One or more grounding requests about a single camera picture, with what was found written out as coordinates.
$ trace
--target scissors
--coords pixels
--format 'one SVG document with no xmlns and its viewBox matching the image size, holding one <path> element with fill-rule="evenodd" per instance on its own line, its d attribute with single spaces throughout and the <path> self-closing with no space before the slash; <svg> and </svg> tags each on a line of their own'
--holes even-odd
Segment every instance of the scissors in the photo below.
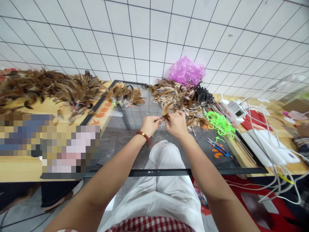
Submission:
<svg viewBox="0 0 309 232">
<path fill-rule="evenodd" d="M 219 152 L 221 152 L 223 155 L 229 156 L 229 154 L 228 154 L 225 150 L 223 150 L 220 146 L 218 146 L 217 144 L 215 144 L 215 142 L 212 141 L 210 138 L 206 138 L 206 140 L 207 140 L 207 142 L 209 142 L 209 144 L 210 144 L 211 146 L 213 146 L 214 148 L 216 148 L 216 149 L 217 149 Z"/>
</svg>

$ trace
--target white skirt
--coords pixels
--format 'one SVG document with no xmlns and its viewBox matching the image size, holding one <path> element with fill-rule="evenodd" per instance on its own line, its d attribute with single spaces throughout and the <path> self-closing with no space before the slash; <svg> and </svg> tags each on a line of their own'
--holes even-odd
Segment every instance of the white skirt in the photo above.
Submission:
<svg viewBox="0 0 309 232">
<path fill-rule="evenodd" d="M 178 148 L 163 140 L 152 148 L 145 169 L 185 169 Z M 204 232 L 201 203 L 189 176 L 141 177 L 123 198 L 104 232 L 121 221 L 141 216 L 169 217 Z"/>
</svg>

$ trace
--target red bead bracelet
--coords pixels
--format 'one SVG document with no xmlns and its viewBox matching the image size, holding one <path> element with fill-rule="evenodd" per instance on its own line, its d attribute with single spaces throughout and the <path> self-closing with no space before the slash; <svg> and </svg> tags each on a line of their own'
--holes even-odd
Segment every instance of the red bead bracelet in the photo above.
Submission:
<svg viewBox="0 0 309 232">
<path fill-rule="evenodd" d="M 136 134 L 143 135 L 143 136 L 145 137 L 145 139 L 146 139 L 146 142 L 149 142 L 149 141 L 150 141 L 149 138 L 148 138 L 148 136 L 147 136 L 144 132 L 138 131 L 138 132 L 136 132 Z"/>
</svg>

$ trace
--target green yarn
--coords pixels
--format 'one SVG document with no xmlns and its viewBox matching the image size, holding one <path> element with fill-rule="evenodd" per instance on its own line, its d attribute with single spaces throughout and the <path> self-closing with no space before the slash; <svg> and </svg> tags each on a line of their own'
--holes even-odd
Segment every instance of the green yarn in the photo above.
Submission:
<svg viewBox="0 0 309 232">
<path fill-rule="evenodd" d="M 218 134 L 221 136 L 227 135 L 231 139 L 234 139 L 234 133 L 236 129 L 229 123 L 223 115 L 218 114 L 214 111 L 209 111 L 204 114 L 212 125 L 213 129 L 218 131 Z"/>
<path fill-rule="evenodd" d="M 217 137 L 216 137 L 215 143 L 217 143 L 218 139 L 219 139 L 219 140 L 222 140 L 223 142 L 225 142 L 223 139 L 220 139 L 220 138 L 217 136 Z"/>
<path fill-rule="evenodd" d="M 119 105 L 120 105 L 120 102 L 115 101 L 115 102 L 112 103 L 112 107 L 115 107 L 115 106 L 116 106 L 116 103 L 119 103 Z"/>
</svg>

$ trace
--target floor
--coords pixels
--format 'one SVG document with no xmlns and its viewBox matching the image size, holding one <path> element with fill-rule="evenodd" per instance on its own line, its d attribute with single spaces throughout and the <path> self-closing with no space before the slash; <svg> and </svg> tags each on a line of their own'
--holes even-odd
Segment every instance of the floor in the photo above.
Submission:
<svg viewBox="0 0 309 232">
<path fill-rule="evenodd" d="M 101 223 L 99 225 L 99 229 L 103 226 L 103 224 L 108 221 L 113 210 L 119 205 L 122 198 L 128 193 L 128 191 L 132 188 L 132 186 L 136 183 L 139 177 L 129 177 L 124 185 L 121 187 L 119 192 L 115 195 L 112 201 L 107 206 Z M 84 185 L 90 180 L 90 178 L 84 179 Z M 11 208 L 6 215 L 3 226 L 12 224 L 14 222 L 18 222 L 36 215 L 43 213 L 41 211 L 41 189 L 38 191 L 27 201 Z M 33 219 L 29 219 L 20 223 L 16 223 L 14 225 L 5 227 L 1 232 L 16 232 L 16 231 L 24 231 L 24 232 L 42 232 L 46 226 L 51 222 L 51 220 L 55 217 L 57 213 L 65 206 L 65 204 L 58 207 L 51 215 L 44 214 Z M 2 221 L 4 214 L 0 215 L 0 222 Z M 214 223 L 212 215 L 205 216 L 202 214 L 203 223 L 205 227 L 205 231 L 208 232 L 218 232 L 218 229 Z"/>
</svg>

